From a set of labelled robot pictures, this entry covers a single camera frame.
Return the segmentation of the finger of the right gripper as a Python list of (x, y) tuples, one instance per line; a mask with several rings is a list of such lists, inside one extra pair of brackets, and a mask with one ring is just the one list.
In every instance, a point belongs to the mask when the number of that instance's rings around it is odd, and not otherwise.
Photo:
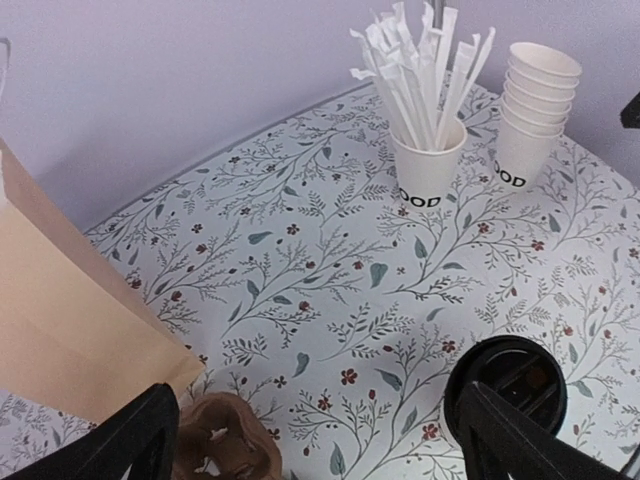
[(625, 129), (640, 128), (640, 93), (637, 93), (621, 110), (620, 122)]

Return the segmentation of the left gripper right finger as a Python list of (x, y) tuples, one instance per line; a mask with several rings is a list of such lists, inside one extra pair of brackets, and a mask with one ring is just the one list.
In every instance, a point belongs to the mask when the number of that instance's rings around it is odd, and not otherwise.
[(625, 479), (546, 432), (489, 387), (472, 382), (458, 402), (469, 479)]

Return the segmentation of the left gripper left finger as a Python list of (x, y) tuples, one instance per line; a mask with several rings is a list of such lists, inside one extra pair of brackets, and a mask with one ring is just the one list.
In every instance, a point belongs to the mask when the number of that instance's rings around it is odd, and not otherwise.
[(154, 384), (96, 429), (11, 474), (11, 479), (169, 479), (179, 406), (168, 384)]

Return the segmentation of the black cup lid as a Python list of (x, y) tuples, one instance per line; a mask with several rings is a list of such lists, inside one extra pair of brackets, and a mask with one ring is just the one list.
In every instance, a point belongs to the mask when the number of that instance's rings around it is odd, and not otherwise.
[(496, 392), (548, 433), (559, 432), (568, 394), (558, 361), (538, 343), (515, 335), (499, 335), (476, 343), (456, 363), (447, 381), (442, 431), (459, 441), (456, 404), (463, 388), (477, 381)]

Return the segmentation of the brown paper bag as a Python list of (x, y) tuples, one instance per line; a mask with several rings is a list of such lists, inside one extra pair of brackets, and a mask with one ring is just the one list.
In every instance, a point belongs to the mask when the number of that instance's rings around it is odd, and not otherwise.
[(101, 423), (202, 363), (1, 147), (1, 386)]

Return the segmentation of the white paper coffee cup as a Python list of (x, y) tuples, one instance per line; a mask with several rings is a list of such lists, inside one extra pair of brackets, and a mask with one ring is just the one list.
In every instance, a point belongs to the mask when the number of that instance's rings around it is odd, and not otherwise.
[(458, 449), (459, 445), (451, 433), (445, 415), (444, 400), (438, 404), (438, 428), (442, 439), (452, 448)]

